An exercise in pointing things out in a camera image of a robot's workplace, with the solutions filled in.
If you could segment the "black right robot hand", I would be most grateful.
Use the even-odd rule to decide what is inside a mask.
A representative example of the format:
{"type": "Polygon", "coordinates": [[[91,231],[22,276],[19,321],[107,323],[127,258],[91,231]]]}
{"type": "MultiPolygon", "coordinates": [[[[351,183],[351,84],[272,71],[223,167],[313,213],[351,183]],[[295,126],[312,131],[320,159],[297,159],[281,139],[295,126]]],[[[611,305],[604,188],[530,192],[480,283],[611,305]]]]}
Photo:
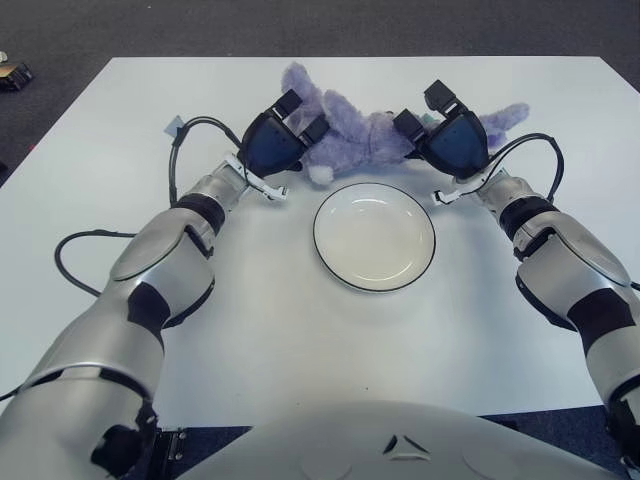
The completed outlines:
{"type": "Polygon", "coordinates": [[[408,157],[427,161],[438,171],[467,179],[484,170],[490,160],[485,129],[443,82],[436,80],[424,92],[428,108],[444,116],[433,130],[409,110],[394,119],[395,130],[412,146],[408,157]]]}

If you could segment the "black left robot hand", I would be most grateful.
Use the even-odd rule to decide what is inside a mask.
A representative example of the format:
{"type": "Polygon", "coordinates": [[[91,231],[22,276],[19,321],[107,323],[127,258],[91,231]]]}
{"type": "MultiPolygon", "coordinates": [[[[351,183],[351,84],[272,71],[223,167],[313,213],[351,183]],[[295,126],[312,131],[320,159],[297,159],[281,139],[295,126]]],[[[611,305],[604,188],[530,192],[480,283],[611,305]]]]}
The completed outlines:
{"type": "Polygon", "coordinates": [[[329,131],[323,114],[316,116],[299,134],[285,120],[302,105],[302,99],[289,89],[269,109],[260,113],[245,131],[238,158],[243,167],[264,179],[292,170],[303,155],[329,131]]]}

